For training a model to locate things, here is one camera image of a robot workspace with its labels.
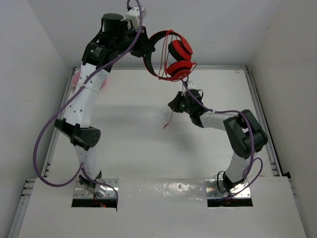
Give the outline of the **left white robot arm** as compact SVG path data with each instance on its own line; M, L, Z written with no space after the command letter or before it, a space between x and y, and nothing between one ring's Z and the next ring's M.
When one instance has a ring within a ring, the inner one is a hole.
M75 93L66 103L63 118L55 120L55 127L73 145L79 171L87 180L95 181L101 176L95 151L101 131L91 126L91 115L102 84L113 64L125 54L142 57L154 50L148 42L142 20L137 15L103 15L99 32L84 50Z

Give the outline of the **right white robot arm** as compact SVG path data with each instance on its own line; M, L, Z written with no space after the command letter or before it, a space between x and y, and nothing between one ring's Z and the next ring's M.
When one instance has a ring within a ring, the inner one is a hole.
M222 184L226 192L242 184L255 160L255 154L267 144L268 137L250 110L214 112L203 105L203 93L190 89L177 92L167 105L176 113L187 113L192 123L200 128L226 132L233 156L223 172Z

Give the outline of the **red black headphones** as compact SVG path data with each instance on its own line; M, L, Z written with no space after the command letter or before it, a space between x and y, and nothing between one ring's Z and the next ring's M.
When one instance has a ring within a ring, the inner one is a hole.
M143 57L143 63L148 72L159 80L180 81L189 76L196 67L195 62L191 62L193 50L188 41L179 33L173 30L159 31L150 37L150 43L155 46L160 40L164 40L163 49L171 55L176 62L167 65L168 55L161 57L160 69L163 75L157 74L152 65L152 54Z

